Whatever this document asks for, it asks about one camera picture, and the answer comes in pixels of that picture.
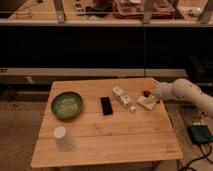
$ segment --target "small box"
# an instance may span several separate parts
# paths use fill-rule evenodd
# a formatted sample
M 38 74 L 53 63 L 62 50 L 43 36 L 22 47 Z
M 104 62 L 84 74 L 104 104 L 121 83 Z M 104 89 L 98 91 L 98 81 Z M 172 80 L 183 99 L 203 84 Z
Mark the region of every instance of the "small box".
M 206 144 L 213 142 L 213 136 L 206 125 L 191 125 L 188 133 L 193 144 Z

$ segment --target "table leg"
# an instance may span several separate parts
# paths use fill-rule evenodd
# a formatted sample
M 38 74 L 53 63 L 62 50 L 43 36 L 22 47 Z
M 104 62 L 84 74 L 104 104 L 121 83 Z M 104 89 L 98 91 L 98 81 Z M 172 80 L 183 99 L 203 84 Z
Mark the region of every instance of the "table leg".
M 157 171 L 161 164 L 162 164 L 162 161 L 153 161 L 152 162 L 152 171 Z

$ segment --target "black remote control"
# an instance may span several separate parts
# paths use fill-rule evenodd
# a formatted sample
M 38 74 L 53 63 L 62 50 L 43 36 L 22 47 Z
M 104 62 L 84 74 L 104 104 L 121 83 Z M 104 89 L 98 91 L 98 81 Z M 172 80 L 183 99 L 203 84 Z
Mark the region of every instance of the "black remote control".
M 101 105 L 104 115 L 110 115 L 113 113 L 109 97 L 101 97 Z

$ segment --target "black wall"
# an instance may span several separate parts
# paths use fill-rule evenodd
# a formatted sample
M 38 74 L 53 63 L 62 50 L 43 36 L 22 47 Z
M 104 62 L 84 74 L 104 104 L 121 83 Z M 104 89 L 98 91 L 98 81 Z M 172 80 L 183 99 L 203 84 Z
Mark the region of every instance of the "black wall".
M 184 68 L 213 28 L 0 27 L 0 67 Z

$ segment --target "cable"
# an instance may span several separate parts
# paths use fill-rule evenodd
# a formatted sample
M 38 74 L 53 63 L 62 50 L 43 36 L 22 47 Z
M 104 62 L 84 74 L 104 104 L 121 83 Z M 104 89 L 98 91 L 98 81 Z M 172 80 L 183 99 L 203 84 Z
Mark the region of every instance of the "cable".
M 37 5 L 39 5 L 39 3 L 31 4 L 31 5 L 28 5 L 28 6 L 22 5 L 23 8 L 18 9 L 17 11 L 20 12 L 20 11 L 23 11 L 23 10 L 25 10 L 25 9 L 29 9 L 29 8 L 31 8 L 31 7 L 37 6 Z
M 209 146 L 209 153 L 211 154 L 212 153 L 212 146 L 210 144 L 208 144 L 208 146 Z M 206 154 L 204 153 L 204 151 L 201 148 L 201 146 L 199 146 L 199 148 L 200 148 L 201 153 L 205 156 Z M 208 160 L 209 163 L 213 164 L 213 160 L 208 158 L 209 155 L 207 155 L 205 158 Z
M 22 17 L 22 18 L 27 18 L 27 17 L 30 17 L 30 18 L 32 18 L 33 17 L 33 13 L 32 13 L 32 11 L 31 11 L 31 7 L 34 7 L 34 6 L 37 6 L 37 5 L 39 5 L 39 3 L 36 3 L 36 4 L 31 4 L 31 5 L 28 5 L 28 6 L 25 6 L 25 5 L 22 5 L 22 7 L 20 8 L 20 9 L 18 9 L 16 12 L 15 12 L 15 14 L 16 14 L 16 18 L 19 18 L 19 16 L 24 16 L 24 15 L 28 15 L 28 16 L 24 16 L 24 17 Z M 28 12 L 26 12 L 26 13 L 19 13 L 19 12 L 21 12 L 21 11 L 24 11 L 24 10 L 28 10 Z
M 194 168 L 190 167 L 190 165 L 191 165 L 192 163 L 198 161 L 198 160 L 202 160 L 202 159 L 205 159 L 205 158 L 206 158 L 210 163 L 213 164 L 212 160 L 210 160 L 210 159 L 208 158 L 208 156 L 212 153 L 212 146 L 211 146 L 210 144 L 208 144 L 208 145 L 209 145 L 209 152 L 208 152 L 207 154 L 205 154 L 204 151 L 203 151 L 203 149 L 201 148 L 201 145 L 200 145 L 200 144 L 197 144 L 197 145 L 198 145 L 198 147 L 200 148 L 200 150 L 201 150 L 203 156 L 191 160 L 190 162 L 188 162 L 188 163 L 186 164 L 186 166 L 181 167 L 178 171 L 187 171 L 187 170 L 189 170 L 189 169 L 192 170 L 192 171 L 196 171 Z

